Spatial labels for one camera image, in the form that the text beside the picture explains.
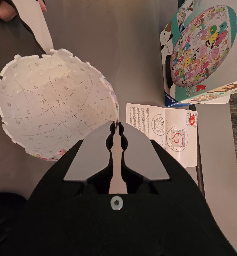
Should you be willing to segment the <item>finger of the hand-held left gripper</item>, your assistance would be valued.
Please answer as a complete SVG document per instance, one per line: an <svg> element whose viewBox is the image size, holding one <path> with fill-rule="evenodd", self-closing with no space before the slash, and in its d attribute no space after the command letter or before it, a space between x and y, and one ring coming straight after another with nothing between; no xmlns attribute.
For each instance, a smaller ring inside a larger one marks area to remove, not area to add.
<svg viewBox="0 0 237 256"><path fill-rule="evenodd" d="M15 9L25 28L33 35L44 54L52 54L53 41L44 17L47 11L44 0L11 0L9 3Z"/></svg>

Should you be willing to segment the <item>colourful puzzle ball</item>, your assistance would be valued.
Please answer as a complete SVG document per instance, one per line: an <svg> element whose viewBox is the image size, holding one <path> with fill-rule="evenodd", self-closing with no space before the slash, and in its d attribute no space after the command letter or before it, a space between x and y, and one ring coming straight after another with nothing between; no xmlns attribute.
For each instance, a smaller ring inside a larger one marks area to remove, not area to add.
<svg viewBox="0 0 237 256"><path fill-rule="evenodd" d="M0 76L2 128L25 152L51 162L107 121L119 104L105 76L73 53L14 56Z"/></svg>

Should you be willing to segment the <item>teal puzzle box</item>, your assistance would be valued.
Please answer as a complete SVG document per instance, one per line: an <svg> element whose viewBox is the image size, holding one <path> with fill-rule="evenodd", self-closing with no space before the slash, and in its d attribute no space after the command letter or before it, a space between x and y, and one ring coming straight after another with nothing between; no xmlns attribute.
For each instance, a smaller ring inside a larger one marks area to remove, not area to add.
<svg viewBox="0 0 237 256"><path fill-rule="evenodd" d="M237 1L184 1L160 34L166 107L237 93Z"/></svg>

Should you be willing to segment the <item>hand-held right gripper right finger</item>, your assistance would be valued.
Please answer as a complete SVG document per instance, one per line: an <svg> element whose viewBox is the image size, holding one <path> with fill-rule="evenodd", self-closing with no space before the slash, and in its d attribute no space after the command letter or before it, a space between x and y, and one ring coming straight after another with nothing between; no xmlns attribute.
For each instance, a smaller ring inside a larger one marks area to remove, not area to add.
<svg viewBox="0 0 237 256"><path fill-rule="evenodd" d="M170 179L151 140L126 122L119 122L121 137L121 176L127 193L136 194L142 184Z"/></svg>

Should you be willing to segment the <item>white instruction leaflet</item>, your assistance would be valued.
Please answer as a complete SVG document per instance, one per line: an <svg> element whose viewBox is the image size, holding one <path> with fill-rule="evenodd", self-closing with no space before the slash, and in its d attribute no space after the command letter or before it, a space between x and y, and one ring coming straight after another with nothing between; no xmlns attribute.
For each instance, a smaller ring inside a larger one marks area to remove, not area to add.
<svg viewBox="0 0 237 256"><path fill-rule="evenodd" d="M184 168L197 166L196 111L151 105L126 105L126 123L156 141Z"/></svg>

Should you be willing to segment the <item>person's left hand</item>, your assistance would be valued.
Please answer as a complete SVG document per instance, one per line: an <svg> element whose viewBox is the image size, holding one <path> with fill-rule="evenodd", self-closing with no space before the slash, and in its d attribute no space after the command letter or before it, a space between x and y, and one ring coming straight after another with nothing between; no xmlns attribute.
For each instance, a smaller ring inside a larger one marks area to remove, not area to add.
<svg viewBox="0 0 237 256"><path fill-rule="evenodd" d="M34 20L39 14L46 12L46 4L43 0L36 1L4 1L0 0L0 19L11 21L18 16L22 21Z"/></svg>

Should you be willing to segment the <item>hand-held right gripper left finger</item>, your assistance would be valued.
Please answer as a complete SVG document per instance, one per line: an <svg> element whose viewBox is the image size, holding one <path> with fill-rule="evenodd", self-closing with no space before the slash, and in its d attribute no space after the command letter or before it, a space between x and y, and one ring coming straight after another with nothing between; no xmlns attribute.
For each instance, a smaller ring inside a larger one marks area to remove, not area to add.
<svg viewBox="0 0 237 256"><path fill-rule="evenodd" d="M108 194L113 177L113 121L108 121L85 137L64 181L93 185L98 194Z"/></svg>

